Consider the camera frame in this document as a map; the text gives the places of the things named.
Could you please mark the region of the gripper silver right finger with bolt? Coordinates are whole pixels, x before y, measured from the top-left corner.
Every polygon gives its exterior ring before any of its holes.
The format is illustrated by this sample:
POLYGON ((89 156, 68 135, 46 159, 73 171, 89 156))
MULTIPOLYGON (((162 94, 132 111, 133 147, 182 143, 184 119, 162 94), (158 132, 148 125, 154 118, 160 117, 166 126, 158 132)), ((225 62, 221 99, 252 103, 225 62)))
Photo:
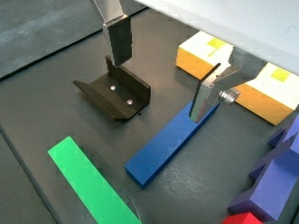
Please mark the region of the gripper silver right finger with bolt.
POLYGON ((265 65, 263 59, 236 47, 232 48, 228 66, 222 67, 217 63, 197 86, 189 110, 193 122, 197 123, 220 102, 231 104, 239 98, 240 92, 235 87, 252 81, 265 65))

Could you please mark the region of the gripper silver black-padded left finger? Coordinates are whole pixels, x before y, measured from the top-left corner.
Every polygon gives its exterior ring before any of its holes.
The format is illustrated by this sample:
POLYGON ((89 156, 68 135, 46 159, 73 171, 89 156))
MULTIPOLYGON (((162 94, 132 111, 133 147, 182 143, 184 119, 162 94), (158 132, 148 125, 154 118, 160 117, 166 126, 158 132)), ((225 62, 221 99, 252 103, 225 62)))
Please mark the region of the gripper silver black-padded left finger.
POLYGON ((124 13, 118 0, 90 0, 102 18, 110 60, 116 67, 132 58, 130 17, 124 13))

